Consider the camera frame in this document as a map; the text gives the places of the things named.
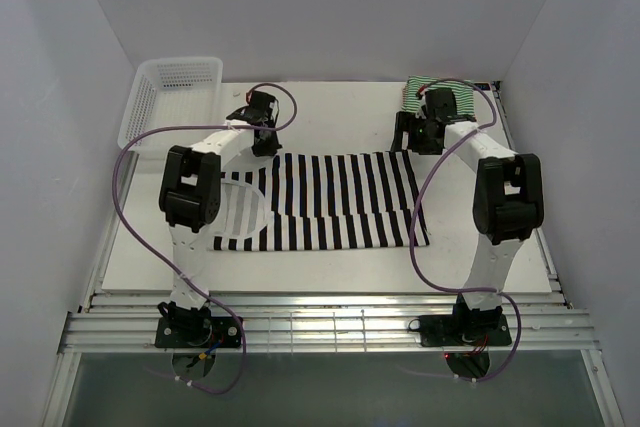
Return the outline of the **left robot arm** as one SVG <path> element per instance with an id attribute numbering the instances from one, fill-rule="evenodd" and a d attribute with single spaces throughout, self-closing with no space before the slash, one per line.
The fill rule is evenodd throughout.
<path id="1" fill-rule="evenodd" d="M 171 235 L 174 277 L 170 298 L 158 305 L 158 347 L 214 350 L 242 345 L 242 319 L 230 312 L 212 314 L 202 270 L 212 228 L 224 206 L 224 167 L 247 152 L 255 157 L 275 155 L 281 148 L 277 119 L 276 97 L 253 88 L 246 105 L 227 116 L 223 129 L 190 146 L 169 149 L 159 207 Z"/>

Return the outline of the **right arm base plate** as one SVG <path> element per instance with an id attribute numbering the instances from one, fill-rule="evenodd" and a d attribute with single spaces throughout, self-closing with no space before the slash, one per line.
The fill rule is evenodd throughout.
<path id="1" fill-rule="evenodd" d="M 497 327 L 461 327 L 452 314 L 422 315 L 412 319 L 407 326 L 411 333 L 420 336 L 423 347 L 507 347 L 512 344 L 505 316 Z"/>

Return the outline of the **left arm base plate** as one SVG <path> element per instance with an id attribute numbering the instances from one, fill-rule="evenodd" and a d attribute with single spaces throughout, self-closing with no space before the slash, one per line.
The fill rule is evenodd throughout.
<path id="1" fill-rule="evenodd" d="M 158 322 L 153 345 L 161 349 L 234 349 L 242 346 L 238 324 L 231 318 L 215 316 L 205 320 L 200 326 L 180 326 L 175 321 L 161 318 Z"/>

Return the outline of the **black white striped tank top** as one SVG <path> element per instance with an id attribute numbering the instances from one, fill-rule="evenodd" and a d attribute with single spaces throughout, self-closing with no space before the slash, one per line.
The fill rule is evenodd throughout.
<path id="1" fill-rule="evenodd" d="M 330 251 L 429 243 L 406 151 L 284 153 L 222 175 L 212 251 Z"/>

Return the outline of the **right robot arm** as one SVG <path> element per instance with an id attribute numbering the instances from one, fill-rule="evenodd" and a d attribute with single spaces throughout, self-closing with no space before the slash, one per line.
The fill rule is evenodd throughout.
<path id="1" fill-rule="evenodd" d="M 478 241 L 465 284 L 450 291 L 451 313 L 420 316 L 408 329 L 425 347 L 508 346 L 503 289 L 516 254 L 544 220 L 540 160 L 501 145 L 474 116 L 459 114 L 452 89 L 422 87 L 416 97 L 417 113 L 397 114 L 392 145 L 441 161 L 455 155 L 474 173 Z"/>

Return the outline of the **green striped tank top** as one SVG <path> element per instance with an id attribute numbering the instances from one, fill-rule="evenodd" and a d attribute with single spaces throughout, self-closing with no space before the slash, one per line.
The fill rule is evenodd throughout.
<path id="1" fill-rule="evenodd" d="M 402 89 L 400 111 L 417 114 L 426 105 L 424 86 L 436 81 L 435 77 L 410 76 Z M 454 94 L 457 113 L 459 115 L 474 115 L 474 90 L 466 84 L 458 82 L 439 82 L 427 89 L 428 92 L 437 89 L 450 89 Z"/>

